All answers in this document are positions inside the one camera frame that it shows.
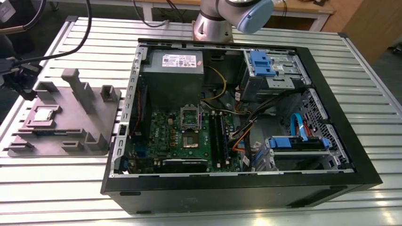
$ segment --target blue cable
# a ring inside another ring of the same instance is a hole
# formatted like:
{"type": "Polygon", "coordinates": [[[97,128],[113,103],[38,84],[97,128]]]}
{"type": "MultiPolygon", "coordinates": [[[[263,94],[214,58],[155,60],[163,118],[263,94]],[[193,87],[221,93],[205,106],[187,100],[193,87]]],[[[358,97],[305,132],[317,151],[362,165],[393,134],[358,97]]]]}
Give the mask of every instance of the blue cable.
{"type": "Polygon", "coordinates": [[[297,123],[298,123],[298,130],[300,130],[301,137],[302,137],[304,141],[308,141],[309,139],[308,139],[308,135],[306,135],[306,131],[305,131],[304,118],[300,113],[293,113],[292,118],[290,118],[290,135],[292,136],[297,135],[296,119],[297,119],[297,123]]]}

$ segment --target motherboard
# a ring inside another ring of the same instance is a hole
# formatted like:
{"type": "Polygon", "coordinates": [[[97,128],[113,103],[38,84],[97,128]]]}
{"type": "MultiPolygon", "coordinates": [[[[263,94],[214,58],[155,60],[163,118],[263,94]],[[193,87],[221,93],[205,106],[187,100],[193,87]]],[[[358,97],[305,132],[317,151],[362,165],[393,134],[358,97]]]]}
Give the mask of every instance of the motherboard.
{"type": "Polygon", "coordinates": [[[193,110],[153,112],[149,145],[135,145],[134,149],[134,173],[151,174],[166,169],[177,172],[178,165],[186,164],[187,172],[199,172],[201,168],[206,168],[205,172],[241,171],[241,156],[229,146],[233,115],[193,110]]]}

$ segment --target sticker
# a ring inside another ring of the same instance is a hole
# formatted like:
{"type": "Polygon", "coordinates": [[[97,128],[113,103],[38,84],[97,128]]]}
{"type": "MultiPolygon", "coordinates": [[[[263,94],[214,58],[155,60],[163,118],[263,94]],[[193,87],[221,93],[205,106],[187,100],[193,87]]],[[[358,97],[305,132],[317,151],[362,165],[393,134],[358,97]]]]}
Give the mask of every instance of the sticker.
{"type": "Polygon", "coordinates": [[[250,159],[246,157],[246,155],[243,156],[243,162],[247,166],[250,165],[250,159]]]}
{"type": "Polygon", "coordinates": [[[195,55],[165,55],[163,67],[197,67],[195,55]]]}
{"type": "Polygon", "coordinates": [[[259,143],[258,141],[254,143],[253,148],[261,148],[262,143],[259,143]]]}
{"type": "Polygon", "coordinates": [[[273,68],[277,71],[279,71],[279,70],[283,71],[283,66],[281,66],[281,65],[274,65],[273,68]]]}
{"type": "Polygon", "coordinates": [[[0,21],[7,22],[12,15],[15,14],[15,9],[8,0],[0,0],[0,21]]]}
{"type": "Polygon", "coordinates": [[[234,94],[234,99],[235,99],[237,101],[241,101],[241,96],[242,96],[242,94],[241,94],[239,92],[235,92],[235,94],[234,94]]]}

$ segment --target slotted aluminum table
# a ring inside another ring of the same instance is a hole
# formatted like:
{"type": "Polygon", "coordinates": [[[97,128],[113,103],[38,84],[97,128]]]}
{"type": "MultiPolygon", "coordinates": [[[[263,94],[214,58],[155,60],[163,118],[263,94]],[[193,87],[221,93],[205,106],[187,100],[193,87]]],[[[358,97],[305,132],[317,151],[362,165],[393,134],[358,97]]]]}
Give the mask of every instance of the slotted aluminum table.
{"type": "MultiPolygon", "coordinates": [[[[82,41],[87,18],[64,23],[47,54],[82,41]]],[[[149,28],[141,21],[94,19],[80,51],[42,62],[42,81],[67,86],[64,68],[80,69],[93,87],[127,87],[138,38],[191,39],[191,24],[149,28]]],[[[234,31],[234,40],[309,47],[360,136],[384,184],[309,209],[129,215],[101,192],[107,156],[11,158],[0,152],[0,224],[95,222],[106,225],[396,225],[402,224],[402,108],[350,40],[336,33],[263,29],[234,31]]],[[[19,98],[0,127],[0,150],[15,139],[32,102],[19,98]]]]}

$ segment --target gray 3d printed holder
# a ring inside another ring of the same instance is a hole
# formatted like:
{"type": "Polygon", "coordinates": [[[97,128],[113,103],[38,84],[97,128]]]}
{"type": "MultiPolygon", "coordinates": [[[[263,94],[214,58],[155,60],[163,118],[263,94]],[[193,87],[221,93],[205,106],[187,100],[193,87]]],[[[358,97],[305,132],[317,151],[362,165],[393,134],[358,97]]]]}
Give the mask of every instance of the gray 3d printed holder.
{"type": "Polygon", "coordinates": [[[10,156],[105,155],[121,100],[121,90],[105,85],[91,88],[80,82],[78,69],[64,69],[62,78],[70,88],[40,82],[38,99],[10,156]]]}

